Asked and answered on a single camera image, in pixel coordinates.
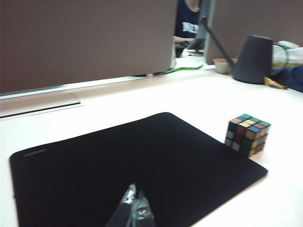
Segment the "left gripper clear right finger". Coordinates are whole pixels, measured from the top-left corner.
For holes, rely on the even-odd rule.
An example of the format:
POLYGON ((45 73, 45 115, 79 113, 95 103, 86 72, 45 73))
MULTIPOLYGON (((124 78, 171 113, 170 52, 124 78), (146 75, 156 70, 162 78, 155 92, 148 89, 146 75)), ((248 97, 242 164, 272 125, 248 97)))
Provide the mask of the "left gripper clear right finger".
POLYGON ((154 227, 154 216, 149 202, 143 191, 139 191, 137 199, 134 200, 131 208, 132 227, 154 227))

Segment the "left gripper clear left finger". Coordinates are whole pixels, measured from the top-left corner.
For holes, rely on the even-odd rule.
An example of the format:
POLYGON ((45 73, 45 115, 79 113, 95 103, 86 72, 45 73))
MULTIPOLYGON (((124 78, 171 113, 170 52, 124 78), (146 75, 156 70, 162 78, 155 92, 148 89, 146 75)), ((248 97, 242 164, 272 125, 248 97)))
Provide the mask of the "left gripper clear left finger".
POLYGON ((131 208, 136 196, 135 184, 129 185, 122 196, 119 205, 111 215, 106 227, 129 227, 131 223, 131 208))

